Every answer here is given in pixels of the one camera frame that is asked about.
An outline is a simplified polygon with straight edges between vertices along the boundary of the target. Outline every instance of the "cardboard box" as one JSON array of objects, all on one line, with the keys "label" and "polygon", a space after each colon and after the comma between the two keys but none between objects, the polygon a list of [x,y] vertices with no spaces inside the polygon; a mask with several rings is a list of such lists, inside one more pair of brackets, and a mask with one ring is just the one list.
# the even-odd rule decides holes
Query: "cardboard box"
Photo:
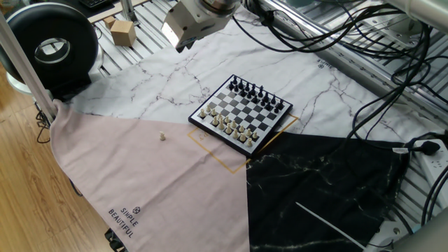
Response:
[{"label": "cardboard box", "polygon": [[104,24],[106,25],[106,27],[107,27],[108,29],[111,29],[112,26],[113,26],[113,23],[114,23],[116,20],[115,20],[115,18],[113,18],[113,17],[106,17],[106,18],[103,19],[103,21],[104,21]]},{"label": "cardboard box", "polygon": [[111,33],[116,46],[132,46],[137,37],[132,21],[116,20],[111,28]]}]

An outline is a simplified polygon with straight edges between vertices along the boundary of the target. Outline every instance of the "wooden floor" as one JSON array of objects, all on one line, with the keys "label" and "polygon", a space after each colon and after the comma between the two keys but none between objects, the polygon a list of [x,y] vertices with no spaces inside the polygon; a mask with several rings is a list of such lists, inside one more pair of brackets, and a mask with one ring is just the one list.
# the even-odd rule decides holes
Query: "wooden floor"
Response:
[{"label": "wooden floor", "polygon": [[107,225],[75,195],[50,144],[36,142],[36,114],[0,65],[0,251],[110,252]]}]

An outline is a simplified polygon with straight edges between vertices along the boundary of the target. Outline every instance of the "white cable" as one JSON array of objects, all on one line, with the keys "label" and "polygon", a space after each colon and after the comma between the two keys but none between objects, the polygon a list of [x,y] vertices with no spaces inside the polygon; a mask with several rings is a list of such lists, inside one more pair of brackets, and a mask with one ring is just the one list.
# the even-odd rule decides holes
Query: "white cable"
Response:
[{"label": "white cable", "polygon": [[312,211],[310,211],[308,208],[302,206],[300,203],[296,202],[296,204],[299,207],[302,207],[305,211],[307,211],[308,213],[310,213],[312,216],[318,218],[320,221],[322,221],[323,223],[329,225],[331,228],[333,228],[334,230],[338,231],[341,235],[344,235],[347,239],[349,239],[351,242],[353,242],[354,244],[356,244],[358,247],[362,248],[363,250],[365,250],[365,247],[360,244],[358,241],[356,241],[355,239],[351,238],[348,234],[344,233],[344,231],[340,230],[339,228],[335,227],[333,224],[329,223],[328,221],[326,221],[325,219],[323,219],[322,217],[318,216],[317,214],[313,213]]},{"label": "white cable", "polygon": [[407,0],[406,1],[406,5],[405,5],[405,13],[406,13],[406,15],[410,18],[410,19],[412,19],[412,20],[417,20],[415,17],[413,17],[412,16],[412,14],[411,14],[411,3],[412,3],[412,0]]}]

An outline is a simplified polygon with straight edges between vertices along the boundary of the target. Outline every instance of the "white pole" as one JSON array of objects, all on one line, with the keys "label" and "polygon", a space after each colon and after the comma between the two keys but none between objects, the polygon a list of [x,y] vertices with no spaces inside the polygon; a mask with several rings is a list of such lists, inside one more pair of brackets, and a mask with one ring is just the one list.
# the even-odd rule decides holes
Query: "white pole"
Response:
[{"label": "white pole", "polygon": [[49,121],[52,122],[56,116],[56,107],[52,103],[50,96],[48,96],[41,80],[39,80],[37,73],[23,52],[19,41],[14,36],[13,31],[11,31],[3,15],[0,15],[0,44],[3,46],[3,49],[13,62],[14,67],[19,72],[25,84],[28,85],[31,93],[33,93],[38,105]]}]

